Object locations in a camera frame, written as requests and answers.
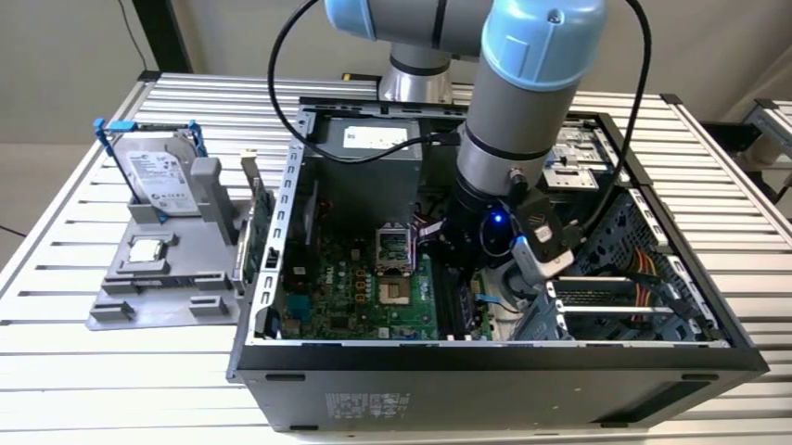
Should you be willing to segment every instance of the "gray wall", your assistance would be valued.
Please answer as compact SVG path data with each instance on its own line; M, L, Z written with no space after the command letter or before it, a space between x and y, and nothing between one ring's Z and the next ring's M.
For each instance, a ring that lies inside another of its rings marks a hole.
M130 0L133 29L151 60ZM262 76L273 39L302 0L174 0L198 72ZM631 92L640 35L623 0L588 90ZM788 0L644 0L655 31L649 87L677 93L704 119L719 118L792 44ZM318 6L295 27L278 73L338 78L380 74L388 44L345 35ZM142 70L114 0L0 0L0 142L87 142L91 120L115 110ZM456 62L457 82L476 66ZM792 79L768 92L791 97Z
M0 0L0 142L91 141L142 70L115 0Z
M193 26L190 46L206 72L262 76L282 22L302 0L175 0L182 23ZM635 90L641 37L624 0L609 0L600 57L583 87ZM655 37L649 89L680 95L701 119L718 119L747 93L776 57L792 45L788 0L644 0ZM301 20L281 53L285 76L338 78L346 71L382 73L388 45L332 29L324 8ZM456 62L453 78L473 82L476 66ZM776 97L792 95L792 78Z

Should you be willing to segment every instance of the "blue clip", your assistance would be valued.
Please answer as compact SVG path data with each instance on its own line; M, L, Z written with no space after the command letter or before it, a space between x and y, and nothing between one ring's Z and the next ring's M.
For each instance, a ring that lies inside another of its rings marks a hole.
M103 118L94 119L94 135L96 136L99 143L104 147L104 151L108 153L108 156L115 161L115 166L119 168L119 172L122 173L122 177L125 178L125 182L127 183L129 190L130 190L130 192L133 192L133 202L135 204L141 204L142 203L141 197L135 193L135 187L133 187L133 183L129 180L127 172L125 172L122 163L119 162L119 159L115 157L115 152L112 151L112 145L110 144L110 140L108 140L108 134L104 129L104 123L106 123L106 120Z
M104 133L104 122L106 121L103 118L94 119L94 135L102 143L102 146L104 147L104 151L108 153L108 156L115 158L115 154L112 153L112 145L108 141L108 135Z
M190 120L187 123L187 129L194 134L195 139L195 151L198 152L198 156L205 158L209 156L207 147L203 145L203 132L201 131L201 125L194 120Z
M476 294L476 301L480 301L482 303L498 304L500 303L500 298L498 297L490 297L489 295L484 295L484 294Z
M112 121L108 125L111 133L133 133L135 130L138 130L137 121Z

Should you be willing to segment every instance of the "green circuit board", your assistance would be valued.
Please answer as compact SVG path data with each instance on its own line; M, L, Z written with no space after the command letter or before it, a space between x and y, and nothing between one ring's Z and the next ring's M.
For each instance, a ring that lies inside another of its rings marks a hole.
M373 236L321 238L309 316L295 317L286 311L286 338L438 338L429 257L420 259L409 277L377 276L374 245ZM305 300L306 296L287 296L287 308L289 298Z

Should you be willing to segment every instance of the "motherboard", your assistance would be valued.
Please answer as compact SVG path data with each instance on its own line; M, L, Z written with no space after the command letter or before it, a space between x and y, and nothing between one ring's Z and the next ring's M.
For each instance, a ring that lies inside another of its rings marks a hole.
M310 291L286 296L282 335L293 339L437 340L437 306L432 261L422 255L409 276L378 273L372 235L324 235L318 241L318 274ZM409 246L386 241L389 257L406 258ZM393 252L396 248L404 253ZM474 296L485 293L477 276ZM472 339L492 339L486 305L477 309Z

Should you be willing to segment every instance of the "floor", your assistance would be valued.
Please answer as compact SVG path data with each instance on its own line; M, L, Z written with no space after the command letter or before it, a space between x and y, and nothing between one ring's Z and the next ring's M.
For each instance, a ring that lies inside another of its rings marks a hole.
M90 145L0 144L0 224L27 233ZM0 269L23 238L0 231Z

